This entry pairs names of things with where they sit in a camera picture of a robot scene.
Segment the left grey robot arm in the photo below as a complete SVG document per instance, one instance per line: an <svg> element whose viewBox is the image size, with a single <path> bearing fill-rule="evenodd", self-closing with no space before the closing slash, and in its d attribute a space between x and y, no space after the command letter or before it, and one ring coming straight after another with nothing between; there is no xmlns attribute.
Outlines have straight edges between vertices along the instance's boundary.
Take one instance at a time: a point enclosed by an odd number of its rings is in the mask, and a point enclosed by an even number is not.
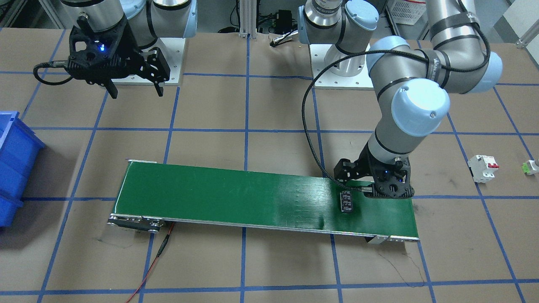
<svg viewBox="0 0 539 303"><path fill-rule="evenodd" d="M409 155L440 125L450 93L481 93L500 80L503 63L480 29L473 0L428 0L431 49L413 50L400 36L367 48L379 12L364 0L308 0L299 7L299 40L331 43L326 70L366 60L381 119L356 161L341 159L329 179L339 186L371 176L383 190L408 186Z"/></svg>

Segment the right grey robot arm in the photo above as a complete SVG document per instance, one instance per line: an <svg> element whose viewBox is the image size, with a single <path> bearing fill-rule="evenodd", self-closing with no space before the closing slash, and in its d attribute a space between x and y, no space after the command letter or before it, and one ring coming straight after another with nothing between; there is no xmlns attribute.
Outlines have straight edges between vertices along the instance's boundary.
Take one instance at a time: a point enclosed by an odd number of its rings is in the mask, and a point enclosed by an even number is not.
<svg viewBox="0 0 539 303"><path fill-rule="evenodd" d="M69 57L55 67L70 79L105 88L112 98L115 79L138 76L163 96L172 63L158 41L191 38L197 31L195 0L63 0L74 21Z"/></svg>

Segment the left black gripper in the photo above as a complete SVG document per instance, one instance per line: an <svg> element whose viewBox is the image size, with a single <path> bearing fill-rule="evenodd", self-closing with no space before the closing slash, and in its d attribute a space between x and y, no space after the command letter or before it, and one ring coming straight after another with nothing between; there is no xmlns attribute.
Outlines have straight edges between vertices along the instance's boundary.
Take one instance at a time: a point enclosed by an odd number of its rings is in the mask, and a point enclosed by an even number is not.
<svg viewBox="0 0 539 303"><path fill-rule="evenodd" d="M369 149L364 149L362 150L356 161L351 161L345 158L340 159L334 168L334 177L339 181L347 182L349 180L358 180L362 177L370 176L370 170L368 165L369 157L374 157L372 155L372 152ZM392 164L393 160L397 157L407 156L403 154L397 154L396 156L390 157L387 164Z"/></svg>

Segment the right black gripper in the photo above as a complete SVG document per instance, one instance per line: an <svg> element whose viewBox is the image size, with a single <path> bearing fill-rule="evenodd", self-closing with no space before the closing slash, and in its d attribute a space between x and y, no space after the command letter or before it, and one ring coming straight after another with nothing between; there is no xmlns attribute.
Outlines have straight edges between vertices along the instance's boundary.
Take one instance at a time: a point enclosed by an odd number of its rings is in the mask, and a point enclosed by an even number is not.
<svg viewBox="0 0 539 303"><path fill-rule="evenodd" d="M118 90L112 79L137 75L154 85L159 97L164 94L164 83L170 78L170 67L160 48L143 51L135 42L132 32L107 32L103 38L101 52L104 63L101 75L106 79L104 88L111 98L116 99Z"/></svg>

